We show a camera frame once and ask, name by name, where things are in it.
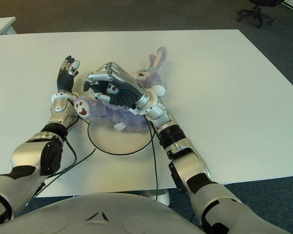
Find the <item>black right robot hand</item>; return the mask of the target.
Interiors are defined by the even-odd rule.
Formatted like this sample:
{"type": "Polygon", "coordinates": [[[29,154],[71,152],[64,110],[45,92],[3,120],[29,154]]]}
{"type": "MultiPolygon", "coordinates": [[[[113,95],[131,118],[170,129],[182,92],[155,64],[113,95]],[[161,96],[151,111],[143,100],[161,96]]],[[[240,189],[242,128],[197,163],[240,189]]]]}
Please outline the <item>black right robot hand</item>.
{"type": "Polygon", "coordinates": [[[145,94],[145,89],[114,62],[109,62],[97,71],[88,74],[84,91],[92,90],[95,99],[116,106],[132,106],[145,94]]]}

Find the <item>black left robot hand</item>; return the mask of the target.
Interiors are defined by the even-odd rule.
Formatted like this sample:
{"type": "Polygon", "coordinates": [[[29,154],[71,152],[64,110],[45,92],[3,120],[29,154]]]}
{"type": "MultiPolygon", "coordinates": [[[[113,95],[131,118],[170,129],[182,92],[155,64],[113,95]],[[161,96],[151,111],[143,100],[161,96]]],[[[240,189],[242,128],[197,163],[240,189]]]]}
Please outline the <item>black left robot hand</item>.
{"type": "Polygon", "coordinates": [[[57,77],[58,92],[72,92],[75,76],[79,73],[79,66],[80,62],[72,56],[67,56],[64,59],[57,77]]]}

